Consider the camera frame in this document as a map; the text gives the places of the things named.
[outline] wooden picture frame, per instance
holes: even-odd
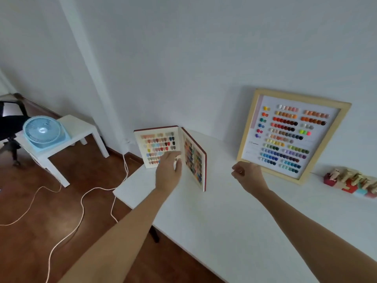
[[[288,103],[288,104],[293,103],[298,108],[285,106],[285,105],[283,105],[283,106],[282,105],[277,105],[277,106],[275,105],[275,107],[270,108],[270,107],[267,107],[267,106],[263,106],[263,104],[262,104],[263,102],[266,103],[268,101],[270,101],[270,103],[274,103],[274,101],[275,102],[277,101],[276,99],[278,99],[281,103]],[[314,111],[308,111],[307,109],[305,109],[305,107],[310,107],[310,108],[314,107],[315,108],[316,106],[321,106],[324,111],[334,111],[334,112],[336,111],[337,113],[336,113],[336,115],[335,115],[335,113],[333,113],[333,115],[331,115],[331,114],[329,115],[329,114],[317,113],[317,112],[315,112],[315,110]],[[308,145],[312,145],[313,147],[316,147],[316,149],[312,148],[312,151],[310,151],[310,153],[309,153],[308,150],[293,147],[293,148],[296,148],[295,151],[297,151],[297,149],[299,149],[300,152],[306,151],[306,152],[308,152],[307,154],[309,154],[309,155],[307,155],[307,157],[309,158],[308,160],[303,160],[303,159],[299,159],[299,158],[295,159],[296,161],[299,161],[299,160],[301,160],[302,162],[306,161],[304,163],[305,166],[302,166],[302,170],[299,171],[298,175],[295,175],[295,173],[293,173],[292,176],[290,176],[289,173],[287,174],[287,171],[284,171],[284,169],[287,169],[286,166],[283,166],[285,168],[280,169],[281,166],[282,166],[281,162],[284,162],[284,159],[278,159],[277,157],[272,156],[273,159],[278,159],[278,160],[275,162],[275,164],[277,164],[277,165],[271,166],[271,167],[266,167],[265,163],[259,163],[257,160],[254,160],[257,153],[261,152],[261,150],[262,151],[267,150],[266,148],[263,148],[263,146],[264,147],[266,146],[266,143],[262,144],[261,141],[271,141],[271,139],[269,139],[267,137],[269,134],[267,134],[267,133],[263,134],[264,131],[261,131],[261,134],[254,134],[255,137],[256,137],[256,140],[251,141],[250,139],[252,137],[252,133],[259,130],[259,129],[256,129],[255,125],[253,125],[253,124],[257,123],[257,118],[260,117],[259,114],[262,111],[261,114],[266,114],[267,117],[268,117],[268,119],[263,119],[265,124],[262,122],[262,124],[263,124],[262,127],[265,129],[265,132],[273,130],[274,133],[278,133],[276,131],[276,129],[272,129],[270,125],[277,125],[276,120],[271,120],[271,119],[276,119],[276,117],[279,117],[279,115],[281,115],[281,113],[282,113],[281,111],[283,111],[283,109],[281,109],[279,107],[282,107],[282,108],[288,107],[289,109],[292,109],[292,110],[293,109],[295,109],[295,110],[299,109],[298,112],[292,112],[292,114],[288,114],[288,113],[285,113],[285,112],[283,113],[284,115],[285,114],[290,115],[290,117],[292,117],[292,115],[293,115],[293,117],[296,117],[295,119],[289,119],[288,116],[277,118],[277,119],[280,120],[280,122],[281,122],[282,118],[284,118],[284,123],[285,123],[285,121],[287,121],[287,122],[292,124],[293,121],[295,121],[295,125],[297,125],[296,129],[299,129],[300,127],[302,127],[302,125],[304,125],[304,126],[306,125],[305,127],[309,126],[310,129],[313,129],[313,126],[315,126],[315,124],[311,125],[311,123],[308,122],[309,117],[310,117],[309,121],[314,121],[316,124],[319,124],[319,122],[321,122],[322,120],[328,121],[327,127],[325,127],[326,124],[327,124],[326,121],[321,122],[321,123],[323,123],[323,122],[325,123],[325,124],[322,124],[322,125],[324,125],[323,127],[321,127],[321,125],[314,127],[313,131],[316,131],[315,130],[316,128],[317,128],[317,130],[321,129],[321,131],[317,133],[317,138],[315,138],[315,137],[313,138],[313,139],[316,140],[315,143],[311,140],[310,141],[305,140],[305,139],[308,139],[307,135],[312,135],[313,132],[309,132],[309,131],[305,130],[303,133],[307,133],[307,134],[302,135],[304,137],[304,139],[301,139],[302,137],[300,135],[300,140],[304,140],[304,141],[301,142],[301,145],[305,145],[307,143]],[[275,176],[279,176],[280,178],[283,178],[285,180],[292,181],[296,184],[302,185],[304,183],[304,181],[306,180],[307,176],[309,175],[309,173],[312,171],[314,165],[318,161],[320,155],[322,154],[323,150],[327,146],[332,135],[335,133],[336,129],[339,127],[340,123],[342,122],[342,120],[346,116],[350,107],[351,107],[351,103],[347,103],[347,102],[335,101],[335,100],[330,100],[330,99],[325,99],[325,98],[320,98],[320,97],[300,95],[300,94],[289,93],[289,92],[281,92],[281,91],[276,91],[276,90],[256,89],[255,92],[254,92],[254,97],[253,97],[252,104],[251,104],[250,111],[249,111],[249,115],[248,115],[248,118],[247,118],[246,127],[245,127],[245,130],[244,130],[244,133],[243,133],[242,142],[241,142],[241,145],[240,145],[240,148],[239,148],[239,151],[238,151],[237,160],[238,161],[250,162],[250,159],[252,159],[251,162],[261,165],[263,171],[270,173],[272,175],[275,175]],[[318,114],[320,114],[322,117],[325,116],[325,117],[330,118],[330,119],[312,119],[311,118],[311,117],[319,118],[319,117],[316,116]],[[278,128],[279,134],[280,133],[283,133],[283,134],[286,133],[285,131],[282,130],[282,128],[280,128],[280,126],[283,127],[282,125],[279,124],[279,128]],[[289,142],[288,143],[278,142],[278,144],[286,147],[286,149],[282,149],[282,151],[285,151],[286,153],[292,152],[290,150],[291,148],[288,148],[288,147],[292,147],[292,145],[290,145]],[[272,160],[271,161],[266,160],[266,159],[263,159],[263,157],[259,157],[259,159],[260,158],[262,158],[262,161],[263,160],[265,162],[268,161],[268,163],[271,162],[271,164],[273,164]]]

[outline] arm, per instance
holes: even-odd
[[[162,204],[181,178],[181,152],[167,152],[156,170],[156,188],[118,224],[107,231],[69,269],[59,283],[124,281]]]
[[[269,211],[320,282],[377,282],[377,262],[269,190],[261,167],[245,162],[232,175]]]

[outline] white desk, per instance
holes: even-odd
[[[96,141],[99,149],[102,152],[103,157],[107,158],[109,156],[108,151],[106,150],[105,145],[102,142],[102,139],[97,131],[97,128],[85,121],[82,121],[72,115],[64,116],[58,121],[64,126],[67,130],[70,140],[61,143],[58,146],[52,147],[50,149],[37,152],[26,140],[23,131],[20,131],[16,134],[16,141],[20,143],[21,147],[24,148],[42,167],[47,168],[60,182],[64,187],[69,186],[69,182],[66,178],[59,172],[59,170],[51,163],[48,159],[57,152],[65,149],[68,146],[73,145],[77,141],[80,141],[83,145],[87,144],[85,137],[92,134],[94,140]]]
[[[231,176],[238,147],[189,132],[208,155],[207,191],[183,167],[153,225],[224,281],[317,282],[271,215]],[[135,208],[154,188],[155,171],[142,166],[114,194]],[[289,204],[377,259],[374,200],[324,185],[312,174],[303,186],[264,176]]]

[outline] desk fan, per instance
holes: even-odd
[[[48,116],[35,116],[23,125],[25,138],[31,146],[41,152],[71,139],[67,130],[57,120]]]

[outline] black office chair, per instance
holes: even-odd
[[[3,117],[4,103],[17,104],[23,115],[10,115]],[[30,117],[27,115],[25,105],[20,100],[0,100],[0,141],[5,139],[8,142],[4,143],[4,146],[0,148],[0,155],[5,151],[11,151],[13,157],[13,165],[19,166],[20,162],[17,160],[17,149],[21,146],[15,140],[16,133],[22,130],[23,124]]]

